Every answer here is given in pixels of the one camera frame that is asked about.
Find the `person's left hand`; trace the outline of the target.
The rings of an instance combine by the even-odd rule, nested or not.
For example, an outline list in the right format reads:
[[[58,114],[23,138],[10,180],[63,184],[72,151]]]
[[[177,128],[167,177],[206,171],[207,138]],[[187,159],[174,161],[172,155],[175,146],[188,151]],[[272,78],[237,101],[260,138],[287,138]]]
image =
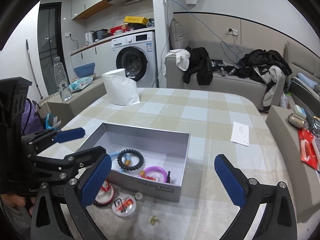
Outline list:
[[[21,215],[22,209],[26,205],[26,200],[24,197],[18,196],[17,194],[12,192],[1,194],[1,200],[7,207],[7,210],[15,215]]]

